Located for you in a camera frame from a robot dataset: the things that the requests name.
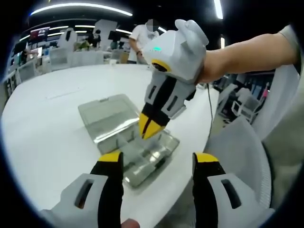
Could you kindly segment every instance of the white round table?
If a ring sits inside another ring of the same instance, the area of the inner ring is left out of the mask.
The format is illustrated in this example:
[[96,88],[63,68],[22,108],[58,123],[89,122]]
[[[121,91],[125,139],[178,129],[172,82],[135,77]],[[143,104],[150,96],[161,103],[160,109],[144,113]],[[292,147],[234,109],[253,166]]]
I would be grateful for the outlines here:
[[[126,94],[141,110],[151,80],[144,65],[97,65],[69,68],[19,85],[2,114],[2,133],[11,170],[37,210],[51,209],[61,191],[100,157],[77,107]],[[218,92],[211,89],[213,113]],[[187,109],[167,129],[180,140],[171,163],[149,185],[136,191],[124,186],[122,222],[137,220],[152,228],[166,215],[192,175],[192,153],[203,151],[211,116],[208,92],[198,89]]]

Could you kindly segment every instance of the black cable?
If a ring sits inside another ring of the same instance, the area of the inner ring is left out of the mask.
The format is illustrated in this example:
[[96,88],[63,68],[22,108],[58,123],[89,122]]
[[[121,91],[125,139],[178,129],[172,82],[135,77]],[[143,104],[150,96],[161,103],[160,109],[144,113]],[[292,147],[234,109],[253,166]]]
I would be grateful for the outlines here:
[[213,123],[213,113],[212,113],[212,104],[211,104],[210,89],[209,89],[208,83],[207,83],[207,89],[208,89],[208,97],[209,97],[209,104],[210,104],[210,111],[211,111],[211,124],[210,124],[209,136],[208,136],[208,139],[209,139],[210,135],[211,135],[211,128],[212,128],[212,123]]

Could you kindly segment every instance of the person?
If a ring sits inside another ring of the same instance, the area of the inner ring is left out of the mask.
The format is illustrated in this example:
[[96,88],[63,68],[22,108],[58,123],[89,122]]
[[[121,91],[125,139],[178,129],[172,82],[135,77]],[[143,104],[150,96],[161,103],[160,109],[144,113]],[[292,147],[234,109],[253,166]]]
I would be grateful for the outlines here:
[[281,204],[304,159],[303,63],[297,36],[289,25],[276,34],[264,34],[224,49],[207,51],[204,68],[198,77],[198,82],[208,83],[226,73],[272,70],[282,65],[294,65],[300,74],[293,102],[281,121],[263,141],[273,168],[271,206],[274,208]]
[[21,55],[20,55],[20,61],[19,61],[20,66],[27,63],[28,55],[38,55],[38,51],[37,50],[29,50],[28,48],[25,48],[21,52]]
[[268,96],[268,93],[269,93],[268,87],[269,87],[269,82],[266,83],[266,87],[265,87],[265,89],[262,93],[262,97],[261,97],[261,100],[260,100],[260,102],[262,102],[262,103],[264,103],[264,101],[266,100],[266,98]]
[[90,44],[86,39],[81,39],[80,42],[75,43],[75,51],[79,51],[82,49],[88,50],[90,48]]
[[118,49],[123,49],[124,48],[124,42],[119,42],[119,46],[118,46]]
[[89,44],[94,48],[100,47],[101,38],[100,38],[100,30],[97,29],[94,33],[91,33],[87,39]]
[[133,29],[132,34],[129,36],[131,49],[127,63],[145,63],[142,49],[147,43],[160,35],[157,29],[158,26],[153,26],[152,29],[148,29],[147,23],[138,25]]
[[69,27],[61,34],[57,46],[60,48],[66,48],[68,51],[73,52],[75,50],[75,43],[77,42],[77,33],[73,28]]
[[114,50],[114,49],[117,49],[117,41],[116,40],[113,40],[110,44],[110,48],[111,50]]

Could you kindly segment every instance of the white shirt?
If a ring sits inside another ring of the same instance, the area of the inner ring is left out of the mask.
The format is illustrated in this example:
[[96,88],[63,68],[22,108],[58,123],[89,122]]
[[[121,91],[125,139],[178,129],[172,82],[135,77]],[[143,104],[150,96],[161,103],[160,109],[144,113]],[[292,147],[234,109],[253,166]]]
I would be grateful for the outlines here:
[[[69,40],[66,40],[68,31],[71,31],[71,34]],[[77,33],[72,28],[68,28],[64,34],[60,36],[57,45],[58,47],[66,48],[68,51],[74,51],[75,42],[77,42]]]
[[[147,43],[159,35],[158,31],[150,32],[146,25],[138,25],[133,29],[129,38],[135,39],[138,49],[142,50]],[[130,49],[128,60],[137,61],[136,52],[132,48]]]

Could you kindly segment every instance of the computer monitor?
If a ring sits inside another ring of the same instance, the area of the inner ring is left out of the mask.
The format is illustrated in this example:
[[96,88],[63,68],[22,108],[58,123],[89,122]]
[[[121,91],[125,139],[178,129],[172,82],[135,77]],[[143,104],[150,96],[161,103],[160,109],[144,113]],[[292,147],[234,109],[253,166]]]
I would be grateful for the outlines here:
[[112,40],[112,41],[119,41],[120,40],[120,36],[117,32],[115,31],[110,31],[110,34],[109,34],[109,40]]
[[49,43],[49,45],[50,45],[50,46],[56,47],[56,46],[57,46],[57,41],[51,41],[51,42]]
[[38,29],[32,30],[30,32],[30,36],[28,38],[29,42],[32,42],[32,41],[38,42],[38,41],[46,40],[48,37],[48,30],[49,30],[49,27],[38,28]]
[[15,45],[15,48],[14,48],[14,55],[22,52],[27,46],[27,43],[26,41],[22,41],[22,42],[19,42]]

